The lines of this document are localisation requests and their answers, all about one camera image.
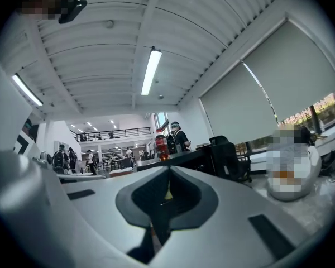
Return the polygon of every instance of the ceiling light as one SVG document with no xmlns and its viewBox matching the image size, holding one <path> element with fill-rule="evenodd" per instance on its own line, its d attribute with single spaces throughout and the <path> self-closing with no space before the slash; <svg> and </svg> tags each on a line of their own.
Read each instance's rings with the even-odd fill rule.
<svg viewBox="0 0 335 268">
<path fill-rule="evenodd" d="M 161 58 L 161 51 L 151 50 L 149 61 L 147 63 L 143 88 L 141 90 L 141 95 L 148 95 L 150 91 L 150 86 L 155 75 L 157 65 L 159 64 Z"/>
<path fill-rule="evenodd" d="M 21 80 L 21 78 L 15 74 L 12 79 L 16 84 L 26 93 L 28 97 L 30 97 L 38 106 L 42 106 L 43 102 L 38 99 L 37 96 L 27 87 L 27 85 Z"/>
</svg>

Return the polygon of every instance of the railing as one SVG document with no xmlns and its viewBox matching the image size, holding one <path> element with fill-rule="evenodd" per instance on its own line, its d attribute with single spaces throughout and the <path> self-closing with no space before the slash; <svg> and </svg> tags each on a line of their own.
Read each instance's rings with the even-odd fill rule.
<svg viewBox="0 0 335 268">
<path fill-rule="evenodd" d="M 112 131 L 100 131 L 92 133 L 76 134 L 78 142 L 87 141 L 98 141 L 98 140 L 109 140 L 122 137 L 133 137 L 150 135 L 150 127 L 125 129 L 125 130 L 112 130 Z"/>
</svg>

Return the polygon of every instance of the bottle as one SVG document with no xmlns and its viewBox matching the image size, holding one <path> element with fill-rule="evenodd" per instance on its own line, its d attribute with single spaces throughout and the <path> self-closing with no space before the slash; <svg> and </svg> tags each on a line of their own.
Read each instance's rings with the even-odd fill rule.
<svg viewBox="0 0 335 268">
<path fill-rule="evenodd" d="M 157 155 L 159 156 L 160 161 L 165 161 L 169 158 L 168 141 L 166 140 L 166 137 L 161 134 L 160 129 L 157 129 L 156 133 L 158 134 L 155 137 Z"/>
</svg>

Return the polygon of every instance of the black chair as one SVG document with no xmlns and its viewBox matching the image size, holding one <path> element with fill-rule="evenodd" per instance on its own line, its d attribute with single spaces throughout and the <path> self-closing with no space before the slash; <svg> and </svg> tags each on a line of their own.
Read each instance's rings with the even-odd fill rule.
<svg viewBox="0 0 335 268">
<path fill-rule="evenodd" d="M 233 181 L 252 181 L 251 160 L 249 154 L 236 153 L 236 147 L 224 136 L 216 136 L 209 139 L 211 142 L 211 157 L 214 163 L 216 175 L 220 178 Z"/>
</svg>

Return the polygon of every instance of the window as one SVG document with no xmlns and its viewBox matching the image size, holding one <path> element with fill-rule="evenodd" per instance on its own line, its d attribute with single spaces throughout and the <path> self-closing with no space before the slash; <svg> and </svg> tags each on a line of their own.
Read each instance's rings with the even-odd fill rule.
<svg viewBox="0 0 335 268">
<path fill-rule="evenodd" d="M 270 136 L 266 136 L 263 138 L 255 139 L 253 141 L 250 141 L 251 150 L 252 152 L 258 152 L 263 151 L 268 147 L 268 144 L 270 142 Z"/>
<path fill-rule="evenodd" d="M 243 155 L 247 153 L 246 143 L 235 144 L 237 155 Z"/>
<path fill-rule="evenodd" d="M 312 120 L 312 112 L 309 107 L 281 122 L 278 122 L 279 126 L 284 124 L 301 125 L 307 127 L 309 130 L 315 130 Z"/>
<path fill-rule="evenodd" d="M 335 123 L 335 93 L 331 93 L 319 102 L 315 103 L 314 109 L 317 114 L 317 119 L 323 122 L 324 127 Z M 309 130 L 315 131 L 310 107 L 281 122 L 278 122 L 279 127 L 286 124 L 305 126 Z M 252 152 L 265 150 L 268 147 L 269 141 L 270 136 L 250 141 L 249 143 L 251 145 Z"/>
<path fill-rule="evenodd" d="M 161 126 L 166 122 L 165 113 L 160 112 L 157 114 L 157 122 L 159 124 L 159 128 L 161 128 Z"/>
<path fill-rule="evenodd" d="M 166 126 L 165 129 L 164 129 L 163 131 L 161 131 L 161 133 L 162 133 L 165 137 L 168 137 L 168 135 L 170 134 L 168 126 Z"/>
<path fill-rule="evenodd" d="M 314 104 L 317 117 L 324 123 L 324 126 L 335 122 L 335 95 L 329 94 L 319 102 Z"/>
</svg>

